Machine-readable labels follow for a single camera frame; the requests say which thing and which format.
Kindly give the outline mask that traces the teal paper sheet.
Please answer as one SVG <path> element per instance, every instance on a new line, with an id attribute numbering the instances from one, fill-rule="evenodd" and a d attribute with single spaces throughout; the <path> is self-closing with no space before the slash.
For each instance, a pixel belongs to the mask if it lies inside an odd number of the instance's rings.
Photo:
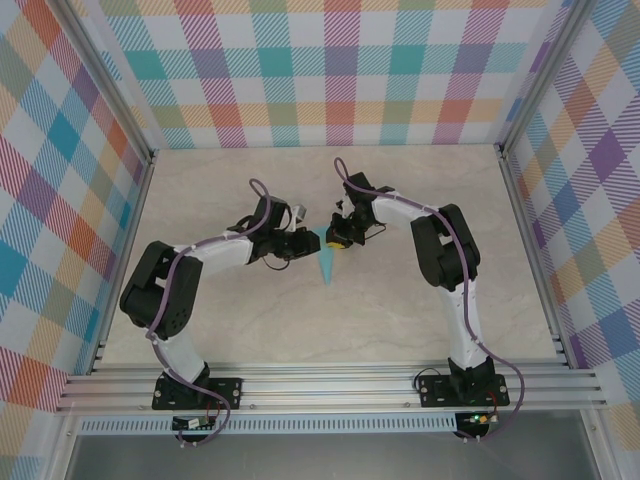
<path id="1" fill-rule="evenodd" d="M 334 249 L 329 247 L 326 242 L 327 229 L 327 226 L 318 227 L 314 229 L 314 233 L 318 235 L 320 240 L 320 250 L 317 252 L 317 260 L 322 278 L 325 285 L 330 285 L 333 271 Z"/>

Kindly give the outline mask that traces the aluminium mounting rail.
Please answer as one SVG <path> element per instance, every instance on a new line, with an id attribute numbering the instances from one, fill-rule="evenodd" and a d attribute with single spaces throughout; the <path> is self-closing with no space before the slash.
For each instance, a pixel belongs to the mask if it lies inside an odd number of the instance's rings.
<path id="1" fill-rule="evenodd" d="M 523 410 L 601 409 L 608 405 L 596 374 L 572 369 L 564 356 L 524 362 L 518 373 L 498 365 L 511 401 Z M 253 413 L 415 412 L 418 372 L 446 374 L 444 363 L 213 363 L 214 377 L 243 380 L 239 411 Z M 157 364 L 98 363 L 88 375 L 67 380 L 60 414 L 133 414 L 151 409 Z"/>

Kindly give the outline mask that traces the aluminium side rail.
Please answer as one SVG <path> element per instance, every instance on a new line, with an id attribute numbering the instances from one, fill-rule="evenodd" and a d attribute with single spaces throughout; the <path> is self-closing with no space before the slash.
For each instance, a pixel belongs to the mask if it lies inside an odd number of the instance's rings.
<path id="1" fill-rule="evenodd" d="M 97 324 L 97 330 L 92 336 L 87 357 L 82 364 L 82 368 L 80 370 L 80 373 L 82 375 L 88 375 L 92 372 L 93 365 L 96 362 L 98 356 L 98 350 L 108 338 L 111 324 L 115 316 L 115 311 L 118 306 L 120 291 L 124 284 L 127 265 L 131 256 L 136 232 L 150 188 L 158 154 L 159 150 L 155 149 L 150 153 L 148 159 L 146 160 L 144 175 L 142 177 L 138 197 L 135 203 L 135 208 L 133 209 L 129 219 L 123 249 L 118 259 L 118 263 L 116 264 L 113 282 L 109 291 L 109 297 L 107 299 L 106 306 L 104 307 L 102 316 L 100 317 Z"/>
<path id="2" fill-rule="evenodd" d="M 552 334 L 552 337 L 560 343 L 562 353 L 566 358 L 565 363 L 570 368 L 575 368 L 575 356 L 573 355 L 571 345 L 566 341 L 566 335 L 559 316 L 558 306 L 556 304 L 551 285 L 545 276 L 544 265 L 541 254 L 538 250 L 536 237 L 532 226 L 528 221 L 525 203 L 519 191 L 515 175 L 510 166 L 508 155 L 503 152 L 500 144 L 495 144 L 494 149 L 550 333 Z"/>

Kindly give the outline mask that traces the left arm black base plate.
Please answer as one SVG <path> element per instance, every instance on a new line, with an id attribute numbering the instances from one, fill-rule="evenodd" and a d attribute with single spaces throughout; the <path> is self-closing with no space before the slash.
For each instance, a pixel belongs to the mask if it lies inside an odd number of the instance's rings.
<path id="1" fill-rule="evenodd" d="M 231 410 L 237 410 L 240 407 L 242 383 L 241 378 L 209 377 L 198 379 L 195 385 L 223 397 Z M 217 407 L 225 409 L 221 400 L 194 390 L 166 374 L 162 374 L 156 381 L 151 403 L 153 410 L 206 410 Z"/>

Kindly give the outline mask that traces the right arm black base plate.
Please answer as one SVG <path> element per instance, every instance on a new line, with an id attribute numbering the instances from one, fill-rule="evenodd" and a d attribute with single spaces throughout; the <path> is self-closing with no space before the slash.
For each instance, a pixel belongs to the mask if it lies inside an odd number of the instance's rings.
<path id="1" fill-rule="evenodd" d="M 503 375 L 493 375 L 488 382 L 457 388 L 450 375 L 421 375 L 417 380 L 423 408 L 494 407 L 510 404 Z"/>

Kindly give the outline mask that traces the aluminium corner post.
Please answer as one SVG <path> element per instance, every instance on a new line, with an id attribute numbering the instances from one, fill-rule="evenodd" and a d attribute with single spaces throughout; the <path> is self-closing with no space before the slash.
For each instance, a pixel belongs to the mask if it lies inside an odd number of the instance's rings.
<path id="1" fill-rule="evenodd" d="M 127 139 L 131 141 L 133 148 L 145 163 L 152 164 L 154 150 L 143 136 L 142 130 L 138 127 L 99 50 L 93 44 L 70 1 L 45 0 L 45 2 L 69 37 L 98 90 L 104 95 Z"/>
<path id="2" fill-rule="evenodd" d="M 503 127 L 504 132 L 499 134 L 495 144 L 500 161 L 508 160 L 509 154 L 525 133 L 526 127 L 532 121 L 534 111 L 556 78 L 597 2 L 598 0 L 572 0 L 566 7 L 566 14 L 562 17 L 562 21 L 553 20 L 547 30 L 551 38 L 549 41 L 546 39 L 542 41 L 535 59 L 531 62 L 531 67 L 536 67 L 536 70 L 531 74 L 530 81 L 523 82 L 526 91 L 514 100 L 518 107 L 512 109 L 511 119 L 506 121 Z"/>

